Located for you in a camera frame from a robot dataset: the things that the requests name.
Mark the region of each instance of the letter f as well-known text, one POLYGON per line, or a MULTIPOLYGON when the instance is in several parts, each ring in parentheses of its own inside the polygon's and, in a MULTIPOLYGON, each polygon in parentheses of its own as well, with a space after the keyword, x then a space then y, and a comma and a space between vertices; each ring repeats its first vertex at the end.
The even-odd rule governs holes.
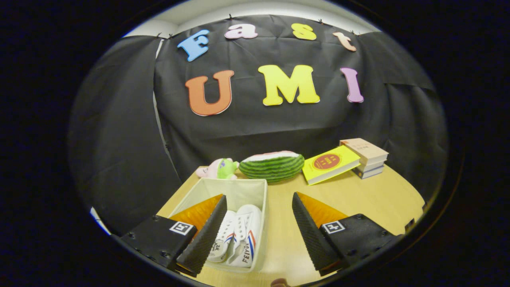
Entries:
POLYGON ((206 36, 209 33, 209 30, 201 30, 198 33, 195 33, 193 36, 188 39, 182 41, 177 45, 177 48, 183 48, 186 53, 188 53, 188 62, 191 62, 198 58, 203 53, 207 52, 209 48, 202 47, 200 44, 209 43, 209 39, 206 36))

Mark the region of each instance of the white storage box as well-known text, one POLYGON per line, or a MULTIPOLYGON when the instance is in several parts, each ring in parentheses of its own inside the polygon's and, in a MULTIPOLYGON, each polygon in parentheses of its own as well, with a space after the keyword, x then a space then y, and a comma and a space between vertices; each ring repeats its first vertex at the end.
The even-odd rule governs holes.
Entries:
POLYGON ((189 208, 197 203, 207 200, 218 194, 226 196, 227 209, 236 212, 245 204, 253 204, 262 212, 258 245, 255 248, 253 262, 250 268, 231 267, 226 263, 206 261, 205 266, 229 272, 248 273, 258 270, 264 261, 264 248, 266 246, 266 219, 267 219, 267 181, 265 179, 213 179, 201 178, 186 194, 183 200, 172 211, 169 217, 189 208))

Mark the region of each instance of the letter m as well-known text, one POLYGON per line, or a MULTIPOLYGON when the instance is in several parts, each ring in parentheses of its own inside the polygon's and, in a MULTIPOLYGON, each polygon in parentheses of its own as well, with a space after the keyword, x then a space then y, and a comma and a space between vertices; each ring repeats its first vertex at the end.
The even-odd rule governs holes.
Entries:
POLYGON ((278 95, 278 90, 282 92, 288 103, 292 103, 299 89, 297 101, 304 103, 318 103, 319 96, 315 93, 314 82, 312 80, 313 68, 306 65, 297 65, 294 67, 292 76, 289 78, 276 65, 265 65, 259 67, 259 72, 264 74, 266 79, 266 98, 262 101, 266 106, 281 105, 282 97, 278 95))

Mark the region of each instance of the green plush toy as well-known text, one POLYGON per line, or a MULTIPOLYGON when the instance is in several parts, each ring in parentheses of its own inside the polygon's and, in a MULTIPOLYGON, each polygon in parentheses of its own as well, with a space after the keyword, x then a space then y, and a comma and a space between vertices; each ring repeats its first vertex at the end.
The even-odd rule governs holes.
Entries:
POLYGON ((252 155, 239 163, 239 170, 248 178, 275 182, 293 178, 301 171, 303 165, 302 155, 281 151, 252 155))
POLYGON ((239 163, 232 161, 231 158, 220 158, 213 161, 207 168, 198 168, 195 173, 199 177, 237 179, 234 172, 236 172, 238 167, 239 163))

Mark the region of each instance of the black cloth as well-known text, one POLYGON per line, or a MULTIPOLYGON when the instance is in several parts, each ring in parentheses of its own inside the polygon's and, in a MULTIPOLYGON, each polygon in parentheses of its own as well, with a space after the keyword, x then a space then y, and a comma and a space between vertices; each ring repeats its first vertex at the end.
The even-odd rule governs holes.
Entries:
POLYGON ((76 187, 118 235, 155 214, 181 185, 153 104, 160 41, 118 41, 83 81, 71 112, 68 153, 76 187))
POLYGON ((441 186, 448 138, 440 97, 419 63, 385 33, 361 36, 340 28, 290 16, 256 15, 221 20, 165 40, 156 61, 155 95, 164 138, 181 180, 199 165, 231 157, 290 150, 305 158, 323 153, 339 140, 361 137, 387 150, 387 165, 409 181, 428 201, 441 186), (255 25, 258 37, 226 39, 232 25, 255 25), (298 39, 293 23, 307 24, 316 40, 298 39), (209 50, 192 62, 177 45, 207 29, 209 50), (348 51, 333 35, 349 37, 348 51), (263 65, 277 65, 289 77, 296 65, 313 68, 320 102, 284 102, 264 106, 263 65), (347 101, 340 68, 358 72, 362 103, 347 101), (221 114, 199 116, 189 106, 186 81, 207 76, 208 103, 219 99, 212 75, 233 70, 232 103, 221 114))

